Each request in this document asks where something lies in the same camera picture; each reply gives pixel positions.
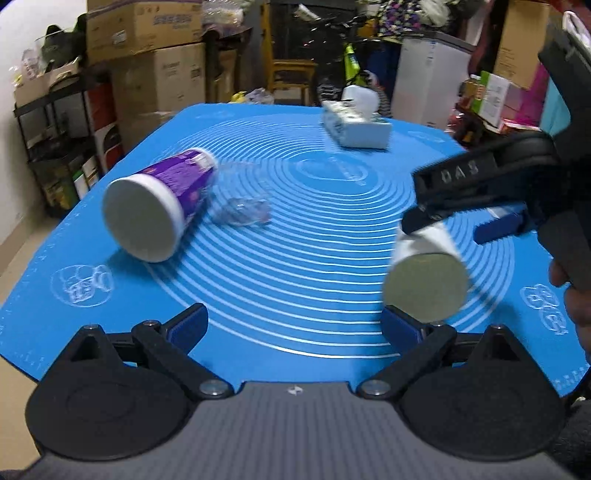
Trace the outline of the person's right hand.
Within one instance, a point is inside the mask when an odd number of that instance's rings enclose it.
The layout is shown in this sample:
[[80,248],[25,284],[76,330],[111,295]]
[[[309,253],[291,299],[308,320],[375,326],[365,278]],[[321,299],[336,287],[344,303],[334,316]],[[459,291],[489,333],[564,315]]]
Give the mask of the person's right hand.
[[555,287],[562,287],[567,283],[570,286],[564,294],[564,302],[568,316],[576,327],[579,343],[590,357],[591,352],[591,296],[589,290],[578,290],[564,270],[564,268],[553,259],[549,266],[549,281]]

